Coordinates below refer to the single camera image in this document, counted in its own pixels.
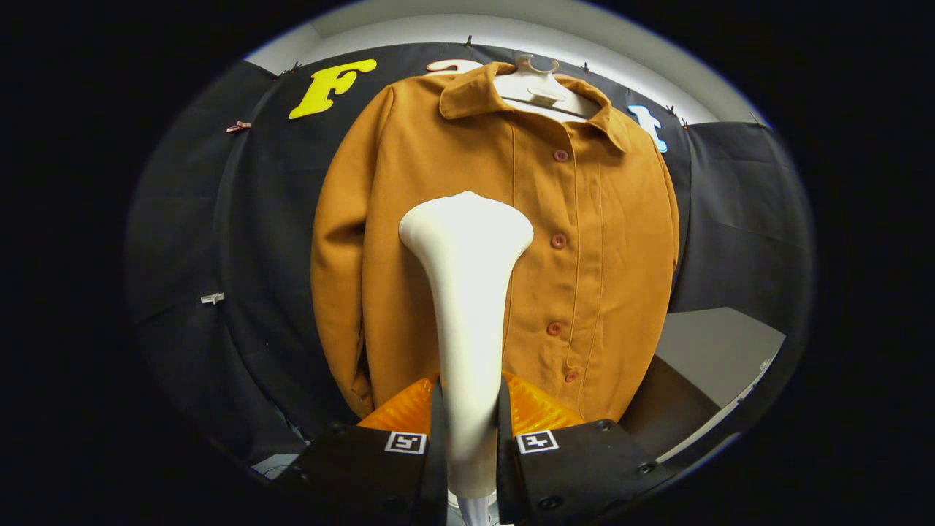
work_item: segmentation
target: button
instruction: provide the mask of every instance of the button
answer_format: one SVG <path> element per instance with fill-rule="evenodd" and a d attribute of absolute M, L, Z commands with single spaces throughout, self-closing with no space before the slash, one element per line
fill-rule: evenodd
<path fill-rule="evenodd" d="M 568 238 L 565 237 L 565 234 L 555 234 L 552 236 L 552 247 L 553 248 L 565 248 L 565 243 L 568 242 Z"/>

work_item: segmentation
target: jacket collar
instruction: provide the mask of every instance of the jacket collar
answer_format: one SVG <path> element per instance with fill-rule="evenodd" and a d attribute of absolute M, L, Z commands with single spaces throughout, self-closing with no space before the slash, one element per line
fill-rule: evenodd
<path fill-rule="evenodd" d="M 515 70 L 516 66 L 512 64 L 492 62 L 459 74 L 441 92 L 439 98 L 441 116 L 451 120 L 492 111 L 513 111 L 514 108 L 500 98 L 496 92 L 494 77 L 501 74 L 507 75 Z M 630 136 L 626 131 L 626 123 L 620 122 L 622 116 L 619 111 L 612 111 L 611 101 L 606 95 L 584 80 L 561 74 L 555 75 L 555 80 L 572 92 L 597 102 L 600 111 L 587 123 L 603 131 L 621 152 L 625 153 L 630 150 Z"/>

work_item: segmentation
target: white hanger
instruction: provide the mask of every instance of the white hanger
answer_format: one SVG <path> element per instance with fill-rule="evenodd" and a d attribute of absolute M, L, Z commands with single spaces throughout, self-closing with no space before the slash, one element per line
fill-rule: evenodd
<path fill-rule="evenodd" d="M 530 59 L 531 54 L 520 55 L 516 59 L 516 71 L 494 77 L 494 87 L 500 98 L 523 103 L 516 106 L 520 110 L 534 111 L 560 121 L 581 122 L 600 111 L 598 103 L 558 83 L 552 74 L 558 69 L 558 61 L 552 61 L 552 69 L 539 71 L 530 64 Z"/>

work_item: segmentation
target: white cone-shaped object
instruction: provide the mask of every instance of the white cone-shaped object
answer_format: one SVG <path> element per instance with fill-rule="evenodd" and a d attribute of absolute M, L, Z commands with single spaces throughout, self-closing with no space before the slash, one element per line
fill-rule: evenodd
<path fill-rule="evenodd" d="M 462 499 L 458 497 L 461 520 L 466 526 L 490 526 L 490 512 L 487 510 L 487 497 L 480 499 Z"/>
<path fill-rule="evenodd" d="M 462 507 L 482 499 L 485 518 L 496 489 L 507 286 L 532 237 L 521 212 L 473 192 L 422 203 L 399 222 L 399 238 L 422 262 L 435 305 L 448 489 Z"/>

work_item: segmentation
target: orange foam pad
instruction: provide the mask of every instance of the orange foam pad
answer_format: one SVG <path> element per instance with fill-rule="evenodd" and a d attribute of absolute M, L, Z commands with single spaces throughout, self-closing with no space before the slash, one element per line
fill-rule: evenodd
<path fill-rule="evenodd" d="M 584 420 L 542 389 L 515 374 L 503 372 L 510 390 L 513 436 L 557 430 L 583 424 Z M 358 423 L 372 430 L 429 434 L 431 427 L 432 377 L 416 381 Z"/>

